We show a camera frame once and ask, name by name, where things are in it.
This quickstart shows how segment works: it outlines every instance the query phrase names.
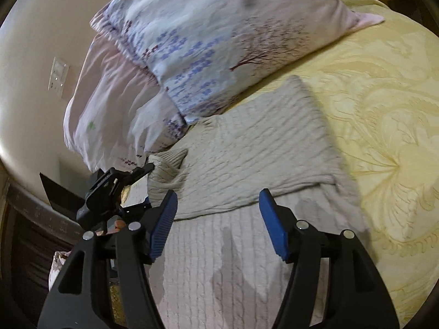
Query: floral pillowcase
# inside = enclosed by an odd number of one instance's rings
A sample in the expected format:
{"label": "floral pillowcase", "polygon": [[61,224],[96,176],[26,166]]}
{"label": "floral pillowcase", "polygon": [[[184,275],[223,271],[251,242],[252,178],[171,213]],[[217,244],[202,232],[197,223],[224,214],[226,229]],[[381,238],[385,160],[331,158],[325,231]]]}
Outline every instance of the floral pillowcase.
{"label": "floral pillowcase", "polygon": [[193,123],[282,66],[381,21],[341,0],[112,0],[91,25],[148,67]]}

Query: yellow bedspread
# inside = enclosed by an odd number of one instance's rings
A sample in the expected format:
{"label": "yellow bedspread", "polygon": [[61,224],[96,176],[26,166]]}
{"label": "yellow bedspread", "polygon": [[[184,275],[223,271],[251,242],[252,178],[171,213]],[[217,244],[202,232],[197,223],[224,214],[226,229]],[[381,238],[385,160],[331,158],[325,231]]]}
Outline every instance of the yellow bedspread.
{"label": "yellow bedspread", "polygon": [[370,220],[374,260],[406,324],[439,277],[439,38],[376,0],[386,21],[252,87],[247,102],[301,76],[328,117]]}

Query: tree print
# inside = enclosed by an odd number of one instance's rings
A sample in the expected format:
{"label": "tree print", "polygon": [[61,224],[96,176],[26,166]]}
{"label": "tree print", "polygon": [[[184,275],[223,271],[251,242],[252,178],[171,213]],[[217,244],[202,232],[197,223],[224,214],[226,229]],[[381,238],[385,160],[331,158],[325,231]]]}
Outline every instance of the tree print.
{"label": "tree print", "polygon": [[133,26],[133,22],[130,21],[130,20],[128,20],[128,21],[125,23],[125,30],[124,30],[124,33],[127,34],[132,26]]}
{"label": "tree print", "polygon": [[156,39],[157,44],[151,49],[146,48],[142,54],[142,59],[150,60],[154,63],[157,59],[166,60],[171,54],[183,48],[187,42],[186,37],[181,37],[177,34],[177,29],[163,32]]}
{"label": "tree print", "polygon": [[128,158],[125,157],[119,157],[119,160],[122,161],[125,165],[127,165],[128,167],[132,167],[132,166],[136,166],[137,167],[137,162],[135,161],[131,161]]}
{"label": "tree print", "polygon": [[148,85],[149,87],[158,87],[159,82],[157,81],[155,75],[149,70],[149,68],[144,67],[141,69],[145,73],[145,77],[143,78],[145,85]]}
{"label": "tree print", "polygon": [[187,66],[181,73],[175,76],[175,87],[169,91],[171,96],[177,97],[183,93],[186,99],[189,99],[189,95],[193,93],[202,92],[203,95],[208,95],[212,92],[211,87],[217,83],[215,79],[206,81],[198,87],[198,80],[194,81],[194,78],[213,63],[212,59],[216,51],[215,47],[221,41],[222,38],[214,38],[207,42],[198,41],[180,57],[180,59],[185,61]]}
{"label": "tree print", "polygon": [[183,118],[180,120],[164,120],[166,124],[165,135],[173,141],[180,140],[187,131],[187,125]]}
{"label": "tree print", "polygon": [[255,17],[245,21],[241,30],[232,33],[232,38],[242,46],[242,58],[230,68],[252,64],[254,73],[259,70],[274,71],[292,59],[298,59],[309,51],[309,34],[301,21],[282,21],[268,19],[257,25]]}

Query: bedding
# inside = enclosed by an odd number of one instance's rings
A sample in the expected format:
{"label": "bedding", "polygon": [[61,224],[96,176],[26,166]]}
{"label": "bedding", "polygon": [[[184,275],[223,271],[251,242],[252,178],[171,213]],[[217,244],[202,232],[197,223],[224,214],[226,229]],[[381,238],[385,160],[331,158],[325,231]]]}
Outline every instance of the bedding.
{"label": "bedding", "polygon": [[91,26],[148,67],[191,124],[287,63],[381,21],[341,0],[112,0]]}
{"label": "bedding", "polygon": [[252,87],[243,101],[301,76],[328,118],[370,221],[372,255],[404,326],[439,278],[439,39],[376,0],[385,17]]}
{"label": "bedding", "polygon": [[252,104],[200,120],[171,150],[148,161],[155,168],[139,183],[147,182],[153,206],[174,190],[175,219],[257,203],[264,188],[273,196],[313,188],[319,206],[313,213],[326,212],[359,233],[367,229],[355,183],[341,170],[322,114],[297,76]]}
{"label": "bedding", "polygon": [[[369,253],[403,327],[439,278],[439,40],[376,0],[344,1],[386,21],[287,66],[240,103],[277,89],[291,74],[304,78],[359,185]],[[146,193],[144,184],[133,185],[126,205]],[[299,218],[309,214],[296,194],[276,201]],[[343,230],[322,217],[308,220],[322,231]],[[175,222],[149,276],[167,328],[268,328],[289,268],[253,204]],[[318,300],[313,323],[321,308]]]}
{"label": "bedding", "polygon": [[186,122],[155,76],[97,35],[64,116],[64,142],[95,172],[130,171],[183,137]]}

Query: wall switch plate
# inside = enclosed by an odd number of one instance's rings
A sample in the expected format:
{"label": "wall switch plate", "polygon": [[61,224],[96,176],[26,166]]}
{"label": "wall switch plate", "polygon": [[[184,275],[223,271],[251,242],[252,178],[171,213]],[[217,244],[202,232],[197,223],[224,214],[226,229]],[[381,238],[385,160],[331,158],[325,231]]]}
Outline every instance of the wall switch plate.
{"label": "wall switch plate", "polygon": [[50,72],[49,91],[54,92],[58,98],[62,98],[62,92],[68,71],[69,66],[67,63],[55,57],[52,64],[52,71]]}

